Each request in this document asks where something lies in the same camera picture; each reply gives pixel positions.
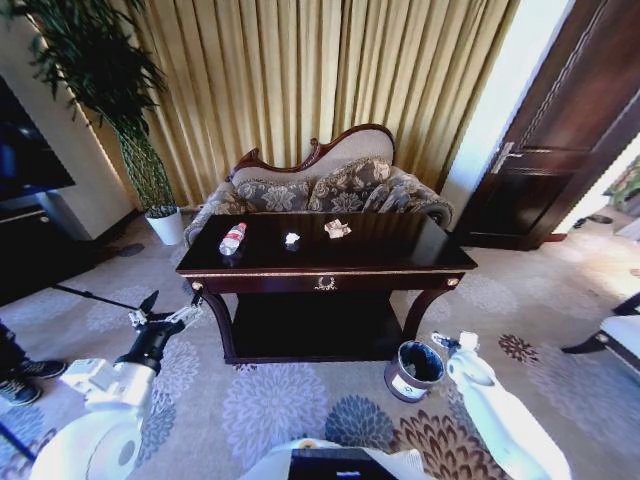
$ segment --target gold curtain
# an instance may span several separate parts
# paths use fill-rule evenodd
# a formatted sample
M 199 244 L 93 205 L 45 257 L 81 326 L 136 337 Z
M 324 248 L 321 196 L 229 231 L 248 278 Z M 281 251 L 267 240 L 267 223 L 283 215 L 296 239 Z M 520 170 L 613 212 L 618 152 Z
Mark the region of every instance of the gold curtain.
M 136 41 L 168 89 L 147 118 L 180 204 L 239 158 L 291 166 L 366 122 L 439 187 L 517 0 L 153 0 Z

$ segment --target carpet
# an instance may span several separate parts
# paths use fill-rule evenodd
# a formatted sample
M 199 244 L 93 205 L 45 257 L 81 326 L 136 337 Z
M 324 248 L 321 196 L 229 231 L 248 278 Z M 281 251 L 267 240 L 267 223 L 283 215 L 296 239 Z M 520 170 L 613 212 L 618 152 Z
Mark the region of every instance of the carpet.
M 142 218 L 113 247 L 121 252 L 64 282 L 124 303 L 160 290 L 156 311 L 189 299 L 175 272 L 184 247 L 167 247 Z M 436 300 L 419 338 L 434 330 L 480 336 L 480 355 L 565 453 L 576 479 L 637 478 L 640 382 L 610 353 L 569 356 L 610 309 L 640 291 L 631 269 L 640 247 L 588 222 L 561 243 L 532 252 L 469 249 L 479 268 Z M 394 292 L 404 319 L 418 292 Z M 235 297 L 226 296 L 232 310 Z M 0 309 L 34 359 L 106 358 L 134 339 L 126 311 L 51 289 Z M 274 445 L 303 437 L 386 451 L 416 448 L 442 479 L 507 478 L 486 451 L 448 379 L 417 404 L 387 390 L 385 362 L 225 365 L 215 318 L 205 311 L 174 337 L 153 394 L 138 466 L 130 478 L 240 476 Z M 33 406 L 0 404 L 0 421 L 34 451 L 83 413 L 82 398 L 59 381 L 39 382 Z M 0 478 L 27 478 L 29 466 L 0 441 Z

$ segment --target lower shelf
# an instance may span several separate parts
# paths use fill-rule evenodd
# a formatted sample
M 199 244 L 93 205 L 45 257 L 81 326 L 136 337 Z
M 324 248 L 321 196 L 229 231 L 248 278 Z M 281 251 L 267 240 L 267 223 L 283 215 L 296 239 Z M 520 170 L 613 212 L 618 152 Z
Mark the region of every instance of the lower shelf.
M 402 330 L 389 294 L 239 295 L 227 363 L 391 360 Z

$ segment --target sneaker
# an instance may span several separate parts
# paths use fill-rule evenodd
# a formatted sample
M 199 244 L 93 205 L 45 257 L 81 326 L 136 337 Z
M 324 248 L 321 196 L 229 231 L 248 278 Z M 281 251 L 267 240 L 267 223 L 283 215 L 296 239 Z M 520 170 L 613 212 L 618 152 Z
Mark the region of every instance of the sneaker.
M 14 407 L 31 405 L 42 395 L 42 389 L 18 378 L 0 382 L 0 396 Z
M 44 362 L 25 360 L 19 367 L 13 370 L 13 373 L 16 376 L 26 378 L 53 378 L 61 375 L 66 369 L 67 364 L 58 360 L 47 360 Z

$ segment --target table drawer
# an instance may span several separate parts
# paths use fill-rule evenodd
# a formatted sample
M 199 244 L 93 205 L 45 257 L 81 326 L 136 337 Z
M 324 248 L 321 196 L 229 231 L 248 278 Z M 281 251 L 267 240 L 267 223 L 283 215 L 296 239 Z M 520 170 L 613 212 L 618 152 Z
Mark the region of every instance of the table drawer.
M 464 272 L 353 272 L 253 274 L 190 277 L 210 293 L 337 292 L 374 290 L 451 290 Z

